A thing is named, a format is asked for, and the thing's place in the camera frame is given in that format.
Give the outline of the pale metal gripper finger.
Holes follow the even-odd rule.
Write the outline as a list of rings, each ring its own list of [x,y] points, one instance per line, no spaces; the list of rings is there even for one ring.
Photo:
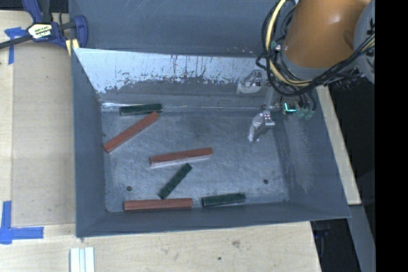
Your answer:
[[[265,80],[261,70],[253,70],[236,88],[237,95],[260,94],[265,90]]]
[[[248,140],[255,142],[261,135],[266,134],[275,126],[275,120],[269,111],[258,113],[252,120],[249,127]]]

